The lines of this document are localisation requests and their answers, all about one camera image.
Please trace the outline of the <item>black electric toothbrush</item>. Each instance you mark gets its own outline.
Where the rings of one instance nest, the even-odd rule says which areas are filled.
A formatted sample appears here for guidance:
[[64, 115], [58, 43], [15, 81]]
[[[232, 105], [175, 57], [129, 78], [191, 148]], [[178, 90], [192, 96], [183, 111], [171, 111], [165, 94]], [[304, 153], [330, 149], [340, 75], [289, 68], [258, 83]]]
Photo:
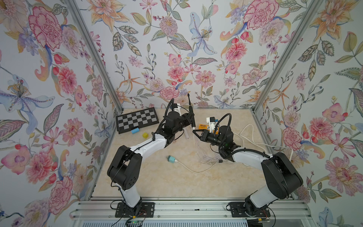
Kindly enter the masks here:
[[191, 118], [191, 126], [192, 126], [192, 129], [194, 130], [195, 127], [196, 127], [196, 124], [195, 124], [195, 114], [194, 114], [194, 111], [193, 111], [193, 106], [192, 106], [192, 102], [191, 102], [191, 99], [190, 99], [190, 94], [187, 95], [188, 96], [188, 101], [189, 101], [189, 114], [190, 114], [190, 118]]

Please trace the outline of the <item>teal USB charger block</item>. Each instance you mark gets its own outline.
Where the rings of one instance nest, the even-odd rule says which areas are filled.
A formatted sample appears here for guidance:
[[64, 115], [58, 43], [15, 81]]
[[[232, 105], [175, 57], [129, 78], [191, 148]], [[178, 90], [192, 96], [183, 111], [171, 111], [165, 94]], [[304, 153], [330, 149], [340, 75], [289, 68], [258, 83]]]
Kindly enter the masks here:
[[175, 163], [175, 162], [176, 162], [176, 159], [175, 159], [175, 157], [173, 157], [173, 156], [168, 156], [168, 157], [167, 157], [167, 160], [168, 160], [168, 162], [170, 162], [170, 163]]

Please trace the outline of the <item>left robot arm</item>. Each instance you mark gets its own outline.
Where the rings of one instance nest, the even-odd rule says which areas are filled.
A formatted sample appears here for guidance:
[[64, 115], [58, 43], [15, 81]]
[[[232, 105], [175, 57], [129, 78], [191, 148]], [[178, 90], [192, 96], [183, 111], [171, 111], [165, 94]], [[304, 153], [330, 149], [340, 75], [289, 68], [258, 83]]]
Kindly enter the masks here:
[[107, 175], [111, 179], [111, 187], [117, 187], [123, 197], [123, 207], [133, 212], [139, 213], [142, 205], [142, 198], [135, 186], [138, 180], [142, 161], [150, 157], [155, 152], [162, 150], [172, 144], [176, 134], [183, 131], [185, 127], [195, 127], [193, 106], [189, 102], [187, 113], [180, 114], [177, 110], [181, 106], [171, 99], [164, 118], [160, 122], [157, 130], [152, 133], [152, 137], [136, 146], [120, 146], [107, 170]]

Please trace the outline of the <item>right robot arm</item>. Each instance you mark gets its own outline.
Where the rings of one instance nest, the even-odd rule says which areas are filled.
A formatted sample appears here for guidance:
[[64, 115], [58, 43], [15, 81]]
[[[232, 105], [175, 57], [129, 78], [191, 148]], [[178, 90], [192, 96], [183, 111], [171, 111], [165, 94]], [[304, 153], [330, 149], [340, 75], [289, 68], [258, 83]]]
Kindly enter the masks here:
[[303, 179], [284, 153], [267, 154], [234, 143], [234, 133], [230, 127], [232, 115], [227, 113], [220, 120], [223, 121], [227, 116], [227, 125], [216, 124], [218, 131], [193, 130], [193, 134], [200, 141], [217, 146], [222, 159], [246, 164], [263, 172], [265, 185], [244, 200], [243, 211], [254, 217], [272, 202], [287, 198], [303, 185]]

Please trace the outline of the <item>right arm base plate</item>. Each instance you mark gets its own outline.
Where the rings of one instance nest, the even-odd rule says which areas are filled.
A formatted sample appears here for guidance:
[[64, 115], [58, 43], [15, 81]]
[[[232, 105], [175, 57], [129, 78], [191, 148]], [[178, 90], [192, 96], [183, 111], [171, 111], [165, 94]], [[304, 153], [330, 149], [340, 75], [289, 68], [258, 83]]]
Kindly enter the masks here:
[[233, 218], [269, 218], [271, 216], [267, 206], [255, 208], [252, 204], [242, 202], [230, 202], [226, 205]]

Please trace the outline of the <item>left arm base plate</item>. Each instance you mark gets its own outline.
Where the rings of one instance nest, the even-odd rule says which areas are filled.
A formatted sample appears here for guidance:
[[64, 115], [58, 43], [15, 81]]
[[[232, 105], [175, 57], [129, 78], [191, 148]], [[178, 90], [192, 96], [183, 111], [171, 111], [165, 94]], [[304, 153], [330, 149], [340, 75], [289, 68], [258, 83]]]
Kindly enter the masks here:
[[124, 202], [119, 202], [115, 211], [116, 218], [153, 218], [155, 212], [154, 202], [141, 202], [134, 208], [128, 206]]

